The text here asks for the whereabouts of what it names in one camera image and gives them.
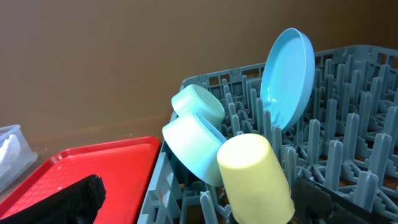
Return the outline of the light blue bowl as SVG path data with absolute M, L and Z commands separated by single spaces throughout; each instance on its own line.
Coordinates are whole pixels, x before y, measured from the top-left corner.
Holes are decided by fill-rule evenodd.
M 198 113 L 185 114 L 165 125 L 162 134 L 192 174 L 208 185 L 222 185 L 217 153 L 226 138 L 206 118 Z

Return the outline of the yellow cup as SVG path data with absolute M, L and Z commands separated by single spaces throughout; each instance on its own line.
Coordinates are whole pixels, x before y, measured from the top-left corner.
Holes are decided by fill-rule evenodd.
M 219 149 L 217 160 L 238 223 L 288 223 L 295 213 L 289 183 L 269 141 L 240 134 Z

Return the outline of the mint green bowl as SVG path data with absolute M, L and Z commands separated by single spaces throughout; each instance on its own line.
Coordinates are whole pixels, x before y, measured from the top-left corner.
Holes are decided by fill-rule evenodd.
M 178 116 L 198 113 L 214 127 L 219 128 L 225 118 L 225 110 L 220 101 L 207 89 L 191 84 L 174 95 L 172 107 Z

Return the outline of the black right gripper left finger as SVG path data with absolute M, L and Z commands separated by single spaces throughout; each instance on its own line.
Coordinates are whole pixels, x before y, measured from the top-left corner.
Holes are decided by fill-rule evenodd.
M 93 224 L 106 198 L 101 177 L 89 175 L 1 220 L 1 224 Z

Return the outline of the light blue plate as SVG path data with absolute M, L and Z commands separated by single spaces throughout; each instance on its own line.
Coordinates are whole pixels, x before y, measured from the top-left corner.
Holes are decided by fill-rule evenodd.
M 296 28 L 278 36 L 262 74 L 260 98 L 271 112 L 271 123 L 286 131 L 303 114 L 315 77 L 315 53 L 310 39 Z

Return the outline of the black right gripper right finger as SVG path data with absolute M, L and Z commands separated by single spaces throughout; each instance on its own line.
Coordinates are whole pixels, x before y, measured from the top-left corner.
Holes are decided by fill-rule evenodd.
M 297 177 L 293 190 L 295 214 L 300 223 L 388 224 L 392 220 L 369 212 L 320 184 Z

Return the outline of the white tissue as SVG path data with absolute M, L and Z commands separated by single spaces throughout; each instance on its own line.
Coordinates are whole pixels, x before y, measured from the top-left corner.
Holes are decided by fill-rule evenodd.
M 1 177 L 17 167 L 17 158 L 21 152 L 21 144 L 16 135 L 11 134 L 1 146 Z

